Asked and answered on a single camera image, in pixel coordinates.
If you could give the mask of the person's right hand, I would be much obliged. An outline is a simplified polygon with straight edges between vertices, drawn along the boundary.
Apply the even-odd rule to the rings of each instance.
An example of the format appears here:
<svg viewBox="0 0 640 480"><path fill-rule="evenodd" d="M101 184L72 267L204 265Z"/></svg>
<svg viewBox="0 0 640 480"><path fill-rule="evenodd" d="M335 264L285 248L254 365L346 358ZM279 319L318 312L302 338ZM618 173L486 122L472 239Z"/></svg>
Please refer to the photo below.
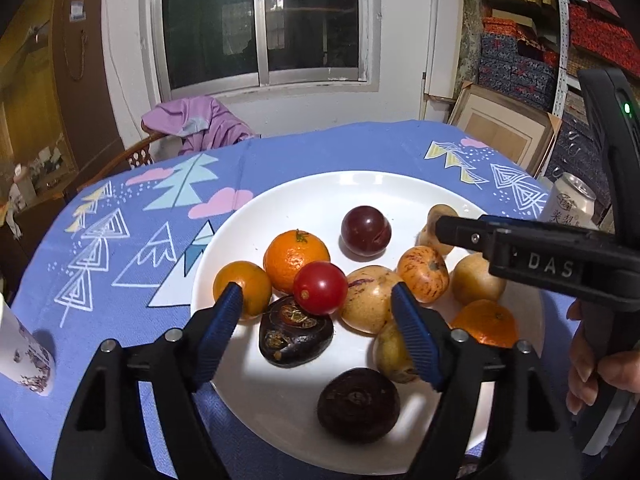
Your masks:
<svg viewBox="0 0 640 480"><path fill-rule="evenodd" d="M566 407L577 415L586 406L596 402L599 386L596 375L609 385L639 396L640 354L638 350L620 352L612 356L596 359L593 348L585 337L582 322L582 303L575 300L566 312L566 318L579 321L580 325L570 343L570 369L568 370L568 391Z"/></svg>

